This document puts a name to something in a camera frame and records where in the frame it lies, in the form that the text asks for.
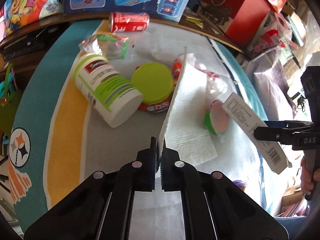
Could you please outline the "person's right hand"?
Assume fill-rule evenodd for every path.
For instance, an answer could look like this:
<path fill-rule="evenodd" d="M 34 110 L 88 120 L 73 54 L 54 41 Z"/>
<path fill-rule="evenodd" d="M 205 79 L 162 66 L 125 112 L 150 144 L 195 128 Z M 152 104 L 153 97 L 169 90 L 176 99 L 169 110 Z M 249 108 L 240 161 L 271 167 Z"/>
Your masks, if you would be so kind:
<path fill-rule="evenodd" d="M 302 174 L 301 174 L 301 191 L 309 196 L 311 194 L 311 191 L 314 188 L 314 181 L 320 180 L 320 171 L 317 169 L 314 174 L 311 174 L 310 171 L 306 168 L 306 162 L 305 157 L 302 158 L 301 161 L 301 167 L 302 167 Z"/>

